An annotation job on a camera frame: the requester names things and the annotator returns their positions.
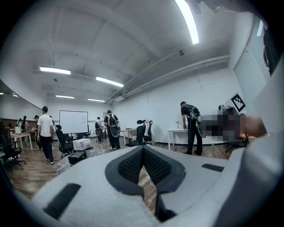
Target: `fluorescent light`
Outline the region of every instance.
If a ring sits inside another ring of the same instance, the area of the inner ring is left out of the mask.
[[[187,27],[190,32],[192,44],[199,43],[198,32],[196,24],[192,15],[192,12],[189,8],[189,5],[184,0],[175,0],[179,9],[181,10],[183,17],[185,18]]]
[[[56,97],[59,97],[59,98],[74,98],[72,96],[64,96],[64,95],[56,95]]]
[[[262,29],[263,29],[263,22],[262,22],[262,20],[260,20],[256,36],[260,36],[261,35]]]
[[[99,81],[102,81],[102,82],[105,82],[105,83],[110,83],[110,84],[113,84],[113,85],[116,85],[116,86],[119,86],[119,87],[123,87],[124,86],[121,83],[113,82],[111,80],[107,80],[107,79],[101,78],[99,76],[96,77],[96,80],[99,80]]]
[[[90,100],[90,101],[97,101],[97,102],[104,102],[104,100],[98,100],[98,99],[92,99],[92,98],[88,98],[88,100]]]
[[[52,73],[63,73],[70,75],[70,70],[63,70],[63,69],[55,69],[55,68],[48,68],[48,67],[39,67],[43,72],[52,72]]]

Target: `whiteboard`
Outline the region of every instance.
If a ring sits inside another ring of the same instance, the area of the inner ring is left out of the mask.
[[[59,124],[64,134],[87,133],[88,112],[61,110],[59,114]]]

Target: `ceiling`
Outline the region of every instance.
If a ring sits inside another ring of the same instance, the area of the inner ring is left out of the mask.
[[[193,45],[174,0],[59,0],[35,5],[19,25],[15,64],[48,97],[103,99],[128,84],[131,91],[173,70],[229,55],[234,17],[203,3],[193,13],[200,42]],[[71,70],[43,73],[40,66]]]

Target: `wooden floor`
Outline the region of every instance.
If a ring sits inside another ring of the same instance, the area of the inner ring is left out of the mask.
[[[109,150],[109,141],[103,139],[101,143],[97,143],[95,138],[91,140],[91,143],[94,148],[99,148],[99,144],[106,150],[106,153],[113,152]],[[120,145],[124,146],[123,138],[120,138]],[[55,164],[51,165],[46,161],[43,151],[38,149],[38,146],[35,142],[32,142],[33,150],[30,147],[25,146],[23,152],[20,155],[20,160],[26,160],[26,165],[23,164],[23,170],[20,167],[13,167],[13,171],[7,171],[7,175],[12,182],[14,188],[24,194],[28,198],[32,196],[48,181],[57,176],[57,163],[60,160],[61,152],[59,151],[59,143],[55,141],[52,144],[52,151]],[[156,144],[157,147],[168,149],[168,145]],[[171,150],[175,152],[186,152],[186,146],[171,146]],[[226,146],[206,146],[203,147],[204,157],[212,158],[222,158],[228,159],[231,155],[231,151],[225,153]],[[144,188],[144,201],[146,206],[149,206],[151,212],[154,212],[155,202],[156,202],[156,187],[150,184],[150,177],[145,169],[142,169],[139,176],[139,186]]]

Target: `person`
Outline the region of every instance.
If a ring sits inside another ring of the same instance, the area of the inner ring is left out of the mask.
[[[99,142],[102,142],[102,133],[103,133],[103,130],[102,130],[102,123],[101,123],[101,118],[100,118],[100,117],[97,118],[95,124],[96,124],[96,123],[98,123],[99,128],[100,128],[100,134],[99,134],[99,136],[98,136],[98,140],[99,140]]]
[[[42,145],[46,160],[50,161],[50,164],[53,165],[54,161],[51,146],[51,141],[53,140],[53,123],[52,119],[47,115],[47,106],[44,106],[42,111],[43,115],[41,115],[37,121],[37,141],[40,141]]]
[[[22,126],[22,119],[20,118],[20,119],[17,121],[16,127],[21,127],[21,126]]]
[[[39,116],[38,115],[35,116],[35,121],[36,121],[36,131],[35,131],[35,134],[37,136],[38,135],[37,134],[37,129],[38,129],[37,122],[39,121]],[[35,140],[35,141],[36,141],[36,144],[38,145],[39,149],[41,150],[42,149],[42,145],[41,145],[40,141],[38,141],[38,140]]]
[[[197,155],[202,155],[202,137],[199,135],[198,130],[196,128],[196,119],[191,116],[191,114],[195,114],[196,117],[199,115],[199,110],[192,105],[186,104],[186,102],[181,102],[181,115],[182,115],[182,122],[183,122],[183,128],[186,128],[185,124],[185,116],[187,117],[188,122],[188,147],[185,154],[191,154],[192,155],[192,148],[193,148],[193,142],[194,137],[196,135],[197,138],[197,150],[194,151]]]
[[[24,116],[23,121],[22,121],[22,125],[21,125],[21,131],[23,133],[27,133],[28,132],[28,122],[27,122],[27,116]],[[26,146],[29,146],[28,144],[28,137],[25,137],[25,144]]]
[[[110,140],[110,149],[115,150],[115,147],[116,147],[117,150],[120,150],[122,148],[119,145],[119,136],[113,137],[113,135],[111,134],[110,126],[108,125],[109,117],[113,117],[115,119],[118,127],[120,127],[120,123],[118,121],[117,116],[115,116],[115,115],[112,116],[112,113],[111,113],[110,110],[107,111],[107,115],[108,116],[105,116],[105,119],[104,119],[104,125],[107,127],[107,134],[108,134],[108,138]]]
[[[51,116],[49,116],[50,118],[51,118],[51,120],[52,120],[52,117]],[[53,123],[53,125],[54,125],[54,120],[52,120],[52,123]]]

